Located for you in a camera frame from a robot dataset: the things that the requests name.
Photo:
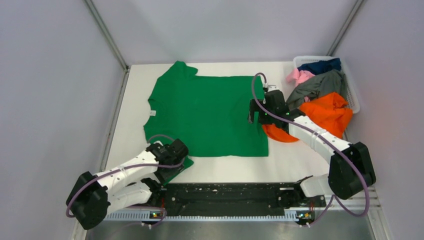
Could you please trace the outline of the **green t shirt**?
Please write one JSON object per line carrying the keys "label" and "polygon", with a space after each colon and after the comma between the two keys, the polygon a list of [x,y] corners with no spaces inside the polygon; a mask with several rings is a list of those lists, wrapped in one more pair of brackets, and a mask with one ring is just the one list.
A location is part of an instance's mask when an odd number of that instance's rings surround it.
{"label": "green t shirt", "polygon": [[144,125],[146,139],[181,140],[191,157],[267,157],[269,141],[250,105],[264,97],[254,75],[204,76],[176,61],[159,76],[148,98],[153,111]]}

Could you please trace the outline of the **orange t shirt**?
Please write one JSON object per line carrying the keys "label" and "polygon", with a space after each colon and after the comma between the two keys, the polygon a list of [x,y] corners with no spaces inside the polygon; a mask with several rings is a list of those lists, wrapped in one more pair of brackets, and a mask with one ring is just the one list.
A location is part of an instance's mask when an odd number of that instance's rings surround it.
{"label": "orange t shirt", "polygon": [[[342,138],[353,117],[353,110],[347,107],[348,102],[338,93],[332,92],[317,99],[304,102],[299,109],[304,112],[314,123],[327,130],[332,135]],[[275,124],[262,126],[264,133],[271,139],[294,143],[298,139],[284,132]]]}

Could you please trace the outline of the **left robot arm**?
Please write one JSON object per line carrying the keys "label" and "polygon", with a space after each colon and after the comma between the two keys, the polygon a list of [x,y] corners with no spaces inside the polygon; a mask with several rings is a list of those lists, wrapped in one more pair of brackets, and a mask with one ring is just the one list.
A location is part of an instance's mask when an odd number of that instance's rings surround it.
{"label": "left robot arm", "polygon": [[163,187],[184,170],[189,154],[180,140],[150,143],[134,158],[98,173],[86,171],[76,180],[65,204],[65,214],[85,230],[107,215],[134,205],[157,208]]}

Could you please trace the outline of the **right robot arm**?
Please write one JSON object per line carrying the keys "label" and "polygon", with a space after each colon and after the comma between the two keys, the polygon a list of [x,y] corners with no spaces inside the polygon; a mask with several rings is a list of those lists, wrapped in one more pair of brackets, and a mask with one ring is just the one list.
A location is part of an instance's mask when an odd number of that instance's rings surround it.
{"label": "right robot arm", "polygon": [[249,103],[248,122],[275,124],[279,130],[304,142],[329,164],[329,172],[297,181],[293,200],[307,206],[315,196],[335,195],[347,200],[376,183],[368,147],[343,140],[313,122],[304,112],[289,109],[279,89],[267,90],[263,99]]}

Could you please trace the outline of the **pink t shirt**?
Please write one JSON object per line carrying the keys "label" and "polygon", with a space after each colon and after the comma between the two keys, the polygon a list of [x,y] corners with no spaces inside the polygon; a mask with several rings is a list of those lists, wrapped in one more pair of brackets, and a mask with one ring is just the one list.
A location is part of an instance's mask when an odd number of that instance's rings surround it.
{"label": "pink t shirt", "polygon": [[308,70],[298,70],[295,68],[286,78],[285,80],[288,83],[293,83],[295,87],[298,85],[308,81],[309,79],[313,78],[315,74]]}

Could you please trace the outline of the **navy blue t shirt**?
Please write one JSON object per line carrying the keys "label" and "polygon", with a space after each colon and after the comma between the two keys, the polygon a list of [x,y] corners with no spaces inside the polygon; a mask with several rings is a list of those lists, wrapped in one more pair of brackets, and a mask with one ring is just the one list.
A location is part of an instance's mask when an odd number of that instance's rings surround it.
{"label": "navy blue t shirt", "polygon": [[332,70],[341,71],[342,63],[339,58],[333,58],[330,60],[319,60],[312,63],[304,63],[297,69],[299,71],[308,71],[314,75],[320,75]]}

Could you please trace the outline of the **grey t shirt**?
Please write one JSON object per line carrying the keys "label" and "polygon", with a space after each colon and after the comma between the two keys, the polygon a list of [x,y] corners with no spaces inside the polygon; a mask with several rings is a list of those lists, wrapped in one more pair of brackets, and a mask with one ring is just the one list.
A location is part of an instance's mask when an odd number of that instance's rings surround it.
{"label": "grey t shirt", "polygon": [[333,69],[300,83],[294,88],[286,103],[290,109],[296,109],[306,102],[305,97],[314,100],[331,93],[337,93],[346,99],[347,92],[347,78],[345,73]]}

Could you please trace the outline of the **white plastic laundry basket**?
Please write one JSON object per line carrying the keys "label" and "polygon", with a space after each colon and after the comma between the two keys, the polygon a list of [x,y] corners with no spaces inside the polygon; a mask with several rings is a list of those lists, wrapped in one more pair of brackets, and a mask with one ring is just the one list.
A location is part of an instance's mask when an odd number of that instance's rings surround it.
{"label": "white plastic laundry basket", "polygon": [[[315,56],[315,55],[296,56],[293,58],[293,66],[295,68],[298,68],[303,64],[310,64],[310,63],[315,63],[319,61],[329,61],[332,59],[336,59],[336,57],[335,56]],[[348,107],[352,109],[353,114],[357,114],[360,111],[360,103],[358,100],[358,96],[356,94],[356,88],[353,81],[354,79],[352,77],[352,74],[349,70],[348,65],[345,63],[345,61],[342,58],[340,58],[340,64],[341,64],[341,71],[344,72],[346,76],[346,84],[347,84],[346,100],[348,102]]]}

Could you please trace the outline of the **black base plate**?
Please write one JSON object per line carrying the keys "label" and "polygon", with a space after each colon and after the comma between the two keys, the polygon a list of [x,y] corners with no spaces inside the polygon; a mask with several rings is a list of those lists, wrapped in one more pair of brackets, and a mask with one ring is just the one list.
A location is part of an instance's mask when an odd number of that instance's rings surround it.
{"label": "black base plate", "polygon": [[294,183],[169,183],[142,207],[169,217],[283,216],[290,208],[325,207],[324,196],[307,198]]}

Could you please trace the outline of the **aluminium frame rail right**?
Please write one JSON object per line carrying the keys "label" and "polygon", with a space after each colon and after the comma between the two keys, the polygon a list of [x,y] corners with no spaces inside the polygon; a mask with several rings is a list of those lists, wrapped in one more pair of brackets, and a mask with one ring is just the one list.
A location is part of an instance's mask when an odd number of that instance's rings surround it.
{"label": "aluminium frame rail right", "polygon": [[342,26],[340,27],[336,37],[332,41],[330,48],[326,52],[326,56],[334,56],[337,49],[341,45],[343,39],[345,38],[348,30],[352,26],[355,18],[359,14],[359,12],[362,10],[364,5],[366,4],[367,0],[355,0],[353,6],[351,7],[347,17],[345,18]]}

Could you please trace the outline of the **aluminium frame rail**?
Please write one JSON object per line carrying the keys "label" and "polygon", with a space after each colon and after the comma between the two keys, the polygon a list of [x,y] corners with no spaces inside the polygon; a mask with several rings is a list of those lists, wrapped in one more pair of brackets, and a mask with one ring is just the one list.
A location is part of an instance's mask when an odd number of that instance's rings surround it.
{"label": "aluminium frame rail", "polygon": [[129,69],[128,64],[124,60],[124,57],[119,50],[113,36],[111,35],[107,25],[105,24],[100,12],[98,11],[93,0],[83,0],[86,8],[88,9],[90,15],[93,18],[93,21],[97,28],[99,29],[103,39],[105,40],[109,50],[111,51],[114,58],[117,60],[120,67],[126,72]]}
{"label": "aluminium frame rail", "polygon": [[326,56],[334,56],[337,49],[341,45],[343,39],[345,38],[348,30],[352,26],[355,18],[359,14],[359,12],[362,10],[364,5],[366,4],[367,0],[355,0],[353,6],[351,7],[347,17],[345,18],[342,26],[340,27],[336,37],[332,41],[330,48],[326,52]]}

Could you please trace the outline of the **aluminium frame rail left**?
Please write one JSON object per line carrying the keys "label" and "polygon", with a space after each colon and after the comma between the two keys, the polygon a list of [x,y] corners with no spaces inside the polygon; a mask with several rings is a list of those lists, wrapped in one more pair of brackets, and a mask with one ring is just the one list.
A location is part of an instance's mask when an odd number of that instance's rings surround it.
{"label": "aluminium frame rail left", "polygon": [[93,21],[97,28],[99,29],[103,39],[105,40],[109,50],[111,51],[114,58],[117,60],[120,67],[126,72],[129,69],[128,64],[124,60],[124,57],[119,50],[113,36],[111,35],[107,25],[105,24],[100,12],[98,11],[93,0],[83,0],[86,8],[88,9],[90,15],[93,18]]}

